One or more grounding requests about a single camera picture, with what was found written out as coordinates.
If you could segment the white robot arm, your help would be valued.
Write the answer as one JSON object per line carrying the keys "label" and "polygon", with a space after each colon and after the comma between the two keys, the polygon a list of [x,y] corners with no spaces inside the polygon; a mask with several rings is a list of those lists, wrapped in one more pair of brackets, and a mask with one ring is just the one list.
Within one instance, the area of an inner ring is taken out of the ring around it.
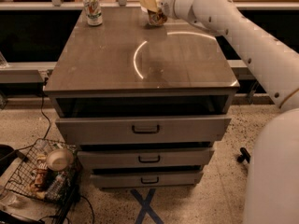
{"label": "white robot arm", "polygon": [[281,110],[253,147],[243,224],[299,224],[299,54],[244,17],[232,0],[139,2],[223,36]]}

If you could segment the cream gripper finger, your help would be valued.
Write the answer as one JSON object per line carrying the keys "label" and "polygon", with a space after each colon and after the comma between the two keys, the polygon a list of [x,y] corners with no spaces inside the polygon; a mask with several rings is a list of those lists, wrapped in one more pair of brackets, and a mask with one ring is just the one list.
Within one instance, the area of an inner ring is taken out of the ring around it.
{"label": "cream gripper finger", "polygon": [[139,0],[139,3],[145,9],[157,13],[159,11],[159,1],[160,0]]}

